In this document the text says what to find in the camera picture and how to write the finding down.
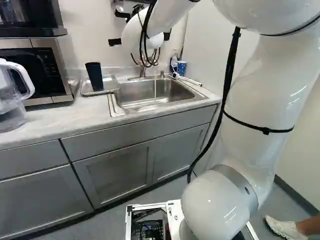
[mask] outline sink basin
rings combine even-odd
[[[150,77],[120,82],[119,89],[108,100],[113,106],[111,116],[115,117],[206,98],[180,80]]]

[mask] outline pitcher handle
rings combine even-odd
[[[6,61],[5,59],[0,58],[0,67],[6,67],[8,69],[13,69],[20,74],[21,79],[22,79],[22,81],[25,85],[25,88],[26,88],[26,93],[21,94],[21,100],[26,100],[26,99],[30,98],[35,93],[35,86],[34,86],[33,82],[31,81],[27,70],[22,65],[17,64],[15,62],[11,62],[11,61]]]

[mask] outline wall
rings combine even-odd
[[[315,83],[295,129],[284,146],[277,174],[320,210],[320,79]]]
[[[110,1],[59,0],[63,24],[72,38],[79,68],[92,61],[101,62],[103,67],[135,65],[121,46],[108,44],[108,39],[121,37],[126,25],[125,19],[114,16]],[[186,20],[185,17],[172,29],[170,40],[161,49],[161,63],[168,64],[172,49],[181,48]]]
[[[200,1],[189,12],[183,50],[183,60],[188,61],[186,74],[218,95],[222,94],[234,29],[212,0]],[[256,33],[241,32],[234,76],[245,66],[259,39]]]

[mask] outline blue mug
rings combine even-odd
[[[187,69],[187,62],[186,61],[178,61],[177,73],[184,77]]]

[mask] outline shoe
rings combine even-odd
[[[308,240],[307,236],[297,230],[294,221],[278,221],[268,215],[265,221],[274,233],[287,240]]]

